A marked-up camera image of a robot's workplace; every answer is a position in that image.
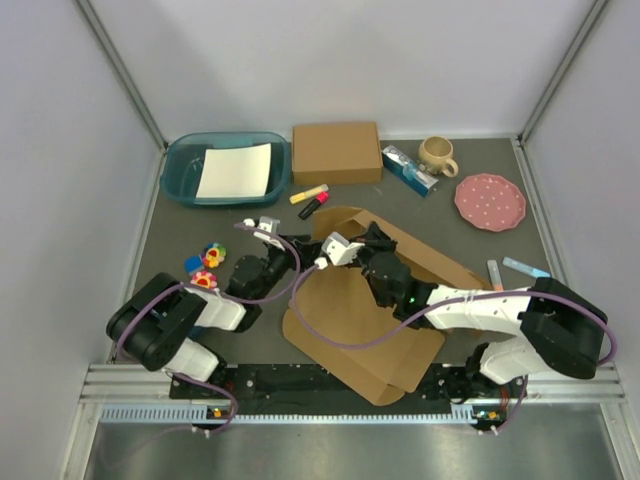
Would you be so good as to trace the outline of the yellow highlighter pen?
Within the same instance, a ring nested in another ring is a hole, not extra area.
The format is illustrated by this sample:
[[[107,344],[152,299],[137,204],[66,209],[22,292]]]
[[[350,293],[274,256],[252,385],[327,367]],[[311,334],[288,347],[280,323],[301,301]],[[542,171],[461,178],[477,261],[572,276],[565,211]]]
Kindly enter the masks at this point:
[[[316,196],[322,193],[326,193],[328,190],[329,190],[329,186],[327,184],[322,184],[290,196],[289,202],[292,205],[295,205],[305,200],[315,198]]]

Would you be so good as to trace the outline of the pink dotted plate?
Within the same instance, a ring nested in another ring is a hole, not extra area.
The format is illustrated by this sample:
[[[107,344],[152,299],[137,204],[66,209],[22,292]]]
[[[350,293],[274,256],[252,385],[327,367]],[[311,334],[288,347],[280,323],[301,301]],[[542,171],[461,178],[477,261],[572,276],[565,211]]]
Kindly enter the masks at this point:
[[[514,183],[487,173],[462,180],[455,189],[454,204],[463,220],[494,233],[516,228],[527,212],[525,196]]]

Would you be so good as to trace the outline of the blue toothbrush package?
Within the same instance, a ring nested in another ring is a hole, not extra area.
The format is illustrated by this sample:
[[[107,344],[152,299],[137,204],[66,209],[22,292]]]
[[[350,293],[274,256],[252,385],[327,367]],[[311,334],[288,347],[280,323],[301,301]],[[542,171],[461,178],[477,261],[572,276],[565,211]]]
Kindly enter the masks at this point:
[[[383,166],[421,197],[427,197],[437,184],[434,176],[394,145],[384,147],[381,154]]]

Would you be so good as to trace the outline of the orange grey marker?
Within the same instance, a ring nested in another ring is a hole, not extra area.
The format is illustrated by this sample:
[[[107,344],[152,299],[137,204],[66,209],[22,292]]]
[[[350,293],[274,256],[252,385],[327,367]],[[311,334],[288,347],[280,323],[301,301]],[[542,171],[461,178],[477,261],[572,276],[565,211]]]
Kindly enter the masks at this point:
[[[503,291],[503,282],[499,271],[499,266],[496,260],[487,261],[487,270],[490,277],[490,282],[495,291]]]

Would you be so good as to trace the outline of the green yellow plush flower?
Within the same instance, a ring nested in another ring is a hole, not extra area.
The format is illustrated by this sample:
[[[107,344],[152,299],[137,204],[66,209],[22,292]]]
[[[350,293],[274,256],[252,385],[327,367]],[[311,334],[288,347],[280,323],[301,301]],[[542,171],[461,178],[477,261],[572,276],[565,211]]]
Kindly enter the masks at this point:
[[[220,243],[208,244],[201,252],[201,261],[205,268],[214,269],[220,266],[226,259],[226,248]]]

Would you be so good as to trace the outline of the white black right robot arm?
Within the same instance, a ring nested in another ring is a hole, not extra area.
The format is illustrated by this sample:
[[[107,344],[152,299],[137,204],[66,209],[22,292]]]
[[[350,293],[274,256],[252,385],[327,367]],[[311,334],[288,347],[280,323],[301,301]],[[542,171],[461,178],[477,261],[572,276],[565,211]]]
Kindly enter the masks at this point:
[[[465,362],[474,393],[487,396],[548,371],[579,380],[595,376],[607,317],[565,284],[543,277],[504,292],[463,290],[415,278],[377,223],[349,243],[356,249],[350,264],[360,268],[376,304],[407,327],[501,334],[477,345]]]

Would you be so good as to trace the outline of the pink plush flower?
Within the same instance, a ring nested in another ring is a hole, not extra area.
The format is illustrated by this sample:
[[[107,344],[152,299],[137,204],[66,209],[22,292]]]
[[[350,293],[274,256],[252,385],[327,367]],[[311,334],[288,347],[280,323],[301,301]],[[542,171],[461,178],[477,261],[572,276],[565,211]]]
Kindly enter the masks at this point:
[[[206,270],[194,273],[191,277],[190,283],[207,290],[214,290],[218,285],[217,277]]]

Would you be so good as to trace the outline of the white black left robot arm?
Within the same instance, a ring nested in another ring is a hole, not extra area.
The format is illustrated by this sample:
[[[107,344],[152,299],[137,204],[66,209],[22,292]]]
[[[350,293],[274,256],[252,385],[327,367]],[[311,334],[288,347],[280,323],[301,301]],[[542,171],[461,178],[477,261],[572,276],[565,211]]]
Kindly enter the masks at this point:
[[[264,242],[266,255],[245,255],[234,265],[227,287],[219,291],[185,285],[161,272],[110,318],[107,336],[118,353],[126,353],[147,370],[188,376],[205,396],[226,387],[225,362],[196,340],[199,330],[248,330],[262,305],[288,292],[272,289],[293,271],[299,275],[319,256],[321,242],[309,235],[284,236],[277,245]]]

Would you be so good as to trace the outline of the white paper sheet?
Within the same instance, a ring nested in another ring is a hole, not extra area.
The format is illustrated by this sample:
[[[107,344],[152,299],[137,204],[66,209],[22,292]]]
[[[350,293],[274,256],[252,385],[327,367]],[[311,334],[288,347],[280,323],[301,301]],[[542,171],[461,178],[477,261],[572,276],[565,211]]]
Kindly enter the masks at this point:
[[[271,144],[232,149],[207,149],[197,199],[260,197],[266,193]]]

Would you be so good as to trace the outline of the black pink highlighter pen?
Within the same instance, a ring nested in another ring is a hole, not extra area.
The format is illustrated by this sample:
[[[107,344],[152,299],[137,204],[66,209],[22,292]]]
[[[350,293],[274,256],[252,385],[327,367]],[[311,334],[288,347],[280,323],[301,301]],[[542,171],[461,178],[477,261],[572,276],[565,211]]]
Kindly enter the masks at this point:
[[[321,192],[321,193],[319,193],[298,213],[298,217],[301,220],[308,219],[328,199],[329,199],[329,192]]]

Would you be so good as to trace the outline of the closed brown cardboard box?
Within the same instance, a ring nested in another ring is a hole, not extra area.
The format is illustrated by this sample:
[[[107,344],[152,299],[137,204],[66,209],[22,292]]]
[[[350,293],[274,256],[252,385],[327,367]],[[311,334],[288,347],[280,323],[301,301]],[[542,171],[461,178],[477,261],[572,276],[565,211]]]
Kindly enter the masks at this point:
[[[300,124],[292,129],[295,185],[377,183],[382,169],[374,121]]]

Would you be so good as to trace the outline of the teal plastic bin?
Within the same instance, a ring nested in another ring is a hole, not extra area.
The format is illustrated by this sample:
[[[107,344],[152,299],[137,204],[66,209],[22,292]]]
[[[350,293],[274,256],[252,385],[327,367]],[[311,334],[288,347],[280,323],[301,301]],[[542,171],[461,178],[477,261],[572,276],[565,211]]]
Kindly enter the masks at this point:
[[[185,135],[167,150],[160,190],[188,206],[263,206],[289,185],[289,143],[272,132]]]

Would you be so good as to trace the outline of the brown cardboard box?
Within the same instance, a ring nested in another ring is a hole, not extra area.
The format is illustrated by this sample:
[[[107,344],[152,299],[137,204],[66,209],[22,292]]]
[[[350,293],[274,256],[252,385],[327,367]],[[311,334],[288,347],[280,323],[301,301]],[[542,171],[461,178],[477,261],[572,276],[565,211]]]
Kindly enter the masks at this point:
[[[300,124],[292,129],[295,185],[377,183],[382,169],[374,121]]]
[[[312,237],[323,240],[338,232],[351,238],[371,222],[397,241],[400,259],[417,279],[463,290],[489,289],[484,277],[366,209],[315,212]],[[358,269],[330,266],[301,285],[282,328],[284,337],[308,357],[371,404],[385,406],[416,390],[445,342],[437,330],[409,327],[382,338],[399,324],[391,310],[376,305]]]

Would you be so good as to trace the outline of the light blue marker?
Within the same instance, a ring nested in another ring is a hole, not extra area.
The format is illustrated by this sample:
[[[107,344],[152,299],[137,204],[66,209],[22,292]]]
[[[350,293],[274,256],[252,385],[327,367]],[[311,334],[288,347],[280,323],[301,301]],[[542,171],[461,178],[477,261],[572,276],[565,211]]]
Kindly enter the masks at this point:
[[[517,261],[511,257],[504,257],[502,265],[532,278],[550,278],[551,274],[545,270]]]

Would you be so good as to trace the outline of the beige ceramic mug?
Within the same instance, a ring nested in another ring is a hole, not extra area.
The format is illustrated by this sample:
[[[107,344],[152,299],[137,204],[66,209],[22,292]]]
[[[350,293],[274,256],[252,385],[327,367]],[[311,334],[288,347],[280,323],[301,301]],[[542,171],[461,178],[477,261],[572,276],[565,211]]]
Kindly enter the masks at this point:
[[[454,178],[459,173],[459,166],[453,159],[453,154],[451,141],[440,136],[426,138],[418,150],[418,158],[430,174],[443,174],[449,178]]]

